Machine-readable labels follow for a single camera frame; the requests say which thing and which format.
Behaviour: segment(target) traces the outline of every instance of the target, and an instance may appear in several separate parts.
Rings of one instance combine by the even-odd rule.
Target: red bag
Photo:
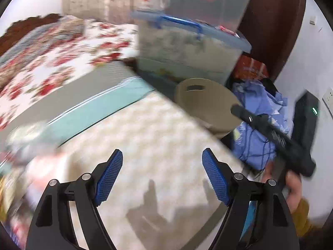
[[[268,71],[264,63],[242,55],[232,75],[234,78],[242,80],[262,80],[263,78],[268,78]]]

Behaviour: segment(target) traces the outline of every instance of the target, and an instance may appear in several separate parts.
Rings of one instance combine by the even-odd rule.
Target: wall outlet
[[[317,23],[317,16],[311,16],[310,17],[310,24],[316,25]]]
[[[333,117],[333,89],[328,88],[326,93],[323,95],[323,101],[327,107],[327,109],[330,111],[331,116]]]

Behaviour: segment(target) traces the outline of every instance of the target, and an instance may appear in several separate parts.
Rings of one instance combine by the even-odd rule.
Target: blue gripper pad
[[[208,149],[203,151],[203,166],[213,186],[218,200],[225,205],[229,205],[230,197],[228,194],[228,183],[217,166],[217,160]]]
[[[99,206],[103,201],[108,199],[108,196],[122,166],[123,154],[121,151],[118,151],[111,159],[102,177],[96,184],[96,195],[94,198],[94,203],[96,206]]]

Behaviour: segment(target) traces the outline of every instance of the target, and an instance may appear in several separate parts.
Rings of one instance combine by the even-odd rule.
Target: metal screw
[[[268,180],[268,184],[269,184],[270,186],[275,186],[275,185],[276,185],[276,181],[275,181],[274,179],[269,179],[269,180]]]
[[[50,186],[54,186],[54,185],[56,185],[57,184],[57,180],[51,180],[50,182],[49,182],[49,185]]]
[[[82,175],[82,179],[83,180],[88,180],[88,179],[90,179],[91,178],[91,175],[89,174],[89,173],[86,173],[86,174],[83,174]]]
[[[242,180],[243,179],[243,175],[241,173],[235,173],[234,177],[237,180]]]

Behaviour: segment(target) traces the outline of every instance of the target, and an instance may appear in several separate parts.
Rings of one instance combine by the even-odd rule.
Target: blue cloth
[[[285,134],[289,132],[284,117],[287,98],[282,97],[281,93],[277,92],[273,97],[261,82],[249,80],[235,83],[232,91],[247,110],[256,115],[268,114],[268,121],[272,125]],[[276,155],[275,145],[245,122],[235,129],[234,139],[234,155],[257,170],[263,169],[267,161]]]
[[[242,238],[244,236],[245,232],[248,230],[248,228],[254,221],[255,210],[256,210],[256,201],[250,201],[249,208],[247,210],[244,227],[243,227],[243,231],[242,231],[242,235],[240,236],[240,238]]]

